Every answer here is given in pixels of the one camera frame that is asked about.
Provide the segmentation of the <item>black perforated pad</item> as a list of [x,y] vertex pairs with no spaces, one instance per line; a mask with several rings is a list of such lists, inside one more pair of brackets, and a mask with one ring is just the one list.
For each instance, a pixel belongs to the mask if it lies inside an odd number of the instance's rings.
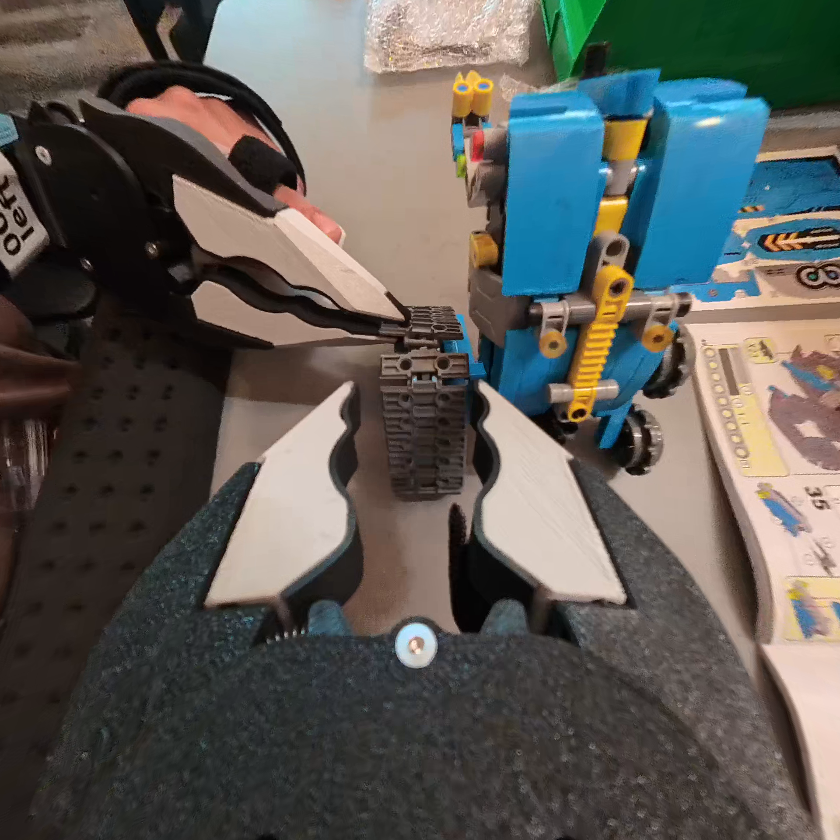
[[231,353],[103,301],[2,611],[1,836],[24,838],[88,654],[209,496]]

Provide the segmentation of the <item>blue sticker sheet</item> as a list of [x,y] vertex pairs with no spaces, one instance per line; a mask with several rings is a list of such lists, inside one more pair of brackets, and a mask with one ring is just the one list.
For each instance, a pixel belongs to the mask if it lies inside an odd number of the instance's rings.
[[838,145],[759,155],[718,265],[692,295],[699,322],[838,312]]

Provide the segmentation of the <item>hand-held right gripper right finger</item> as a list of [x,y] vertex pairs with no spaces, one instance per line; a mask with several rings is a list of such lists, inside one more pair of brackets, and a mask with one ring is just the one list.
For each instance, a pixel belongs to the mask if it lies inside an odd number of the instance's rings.
[[475,399],[478,545],[554,602],[626,604],[571,457],[487,382]]

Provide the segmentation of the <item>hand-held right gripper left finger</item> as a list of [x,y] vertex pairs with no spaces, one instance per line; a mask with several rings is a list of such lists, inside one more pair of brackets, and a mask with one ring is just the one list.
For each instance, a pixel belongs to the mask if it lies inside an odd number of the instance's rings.
[[348,485],[358,461],[356,384],[342,383],[257,459],[206,607],[345,603],[363,551]]

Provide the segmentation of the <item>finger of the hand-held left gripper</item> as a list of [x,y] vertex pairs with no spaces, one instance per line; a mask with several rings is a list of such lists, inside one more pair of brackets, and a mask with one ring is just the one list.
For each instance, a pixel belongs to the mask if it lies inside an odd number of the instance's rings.
[[390,343],[407,331],[407,308],[375,279],[359,282],[359,308],[329,280],[203,279],[191,292],[196,320],[273,348]]
[[388,290],[296,208],[262,217],[185,178],[172,177],[175,210],[194,243],[220,259],[250,259],[288,285],[341,309],[404,322]]

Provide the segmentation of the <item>person's left hand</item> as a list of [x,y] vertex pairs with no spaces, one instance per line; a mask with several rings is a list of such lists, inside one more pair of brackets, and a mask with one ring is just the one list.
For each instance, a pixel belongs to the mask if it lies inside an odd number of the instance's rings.
[[305,187],[291,160],[257,122],[218,98],[199,97],[185,87],[169,87],[154,98],[137,98],[126,107],[137,116],[173,119],[210,140],[233,163],[244,164],[258,188],[272,187],[277,201],[293,207],[327,235],[343,243],[344,231],[305,197]]

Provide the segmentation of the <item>blue toy robot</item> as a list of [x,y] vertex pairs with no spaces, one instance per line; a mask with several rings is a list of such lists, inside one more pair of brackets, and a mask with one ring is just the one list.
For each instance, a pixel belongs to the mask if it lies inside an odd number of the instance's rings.
[[735,80],[607,73],[606,52],[588,48],[571,87],[514,96],[497,124],[490,79],[456,78],[454,163],[486,209],[469,236],[469,376],[561,443],[596,422],[596,446],[643,475],[664,436],[637,397],[690,373],[680,322],[716,289],[770,106]]

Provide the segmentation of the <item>instruction booklet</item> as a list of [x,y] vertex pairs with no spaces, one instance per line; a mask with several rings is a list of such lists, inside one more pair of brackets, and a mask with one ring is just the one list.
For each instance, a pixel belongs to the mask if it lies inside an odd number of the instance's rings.
[[839,838],[839,328],[696,323],[694,383],[747,547],[756,636],[811,812]]

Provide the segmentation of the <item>bubble wrap bag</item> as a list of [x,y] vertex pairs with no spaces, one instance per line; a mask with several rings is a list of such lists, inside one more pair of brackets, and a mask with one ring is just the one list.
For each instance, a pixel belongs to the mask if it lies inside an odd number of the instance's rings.
[[370,1],[364,67],[374,74],[523,65],[533,1]]

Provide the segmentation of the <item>grey desk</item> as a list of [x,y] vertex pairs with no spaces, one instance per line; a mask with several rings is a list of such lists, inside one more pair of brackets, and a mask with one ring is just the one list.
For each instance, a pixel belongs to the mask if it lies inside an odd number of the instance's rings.
[[[454,68],[379,76],[364,68],[366,2],[224,2],[206,62],[242,80],[279,115],[308,178],[308,198],[346,234],[344,246],[401,302],[466,312],[468,236],[484,214],[456,178],[448,120]],[[364,577],[344,607],[355,632],[383,634],[410,617],[456,629],[449,605],[447,517],[469,517],[480,483],[468,462],[458,497],[407,502],[389,481],[374,345],[239,351],[227,380],[212,491],[346,381],[360,391],[359,466],[350,484]],[[647,476],[613,474],[591,431],[572,451],[657,533],[717,612],[772,720],[797,799],[801,756],[784,700],[755,643],[755,584],[691,382],[643,404],[665,452]]]

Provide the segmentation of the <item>green plastic bin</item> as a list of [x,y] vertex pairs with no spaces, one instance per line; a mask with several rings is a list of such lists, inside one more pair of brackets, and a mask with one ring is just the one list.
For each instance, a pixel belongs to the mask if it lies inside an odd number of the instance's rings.
[[772,109],[838,103],[838,1],[541,1],[559,80],[659,69],[741,82]]

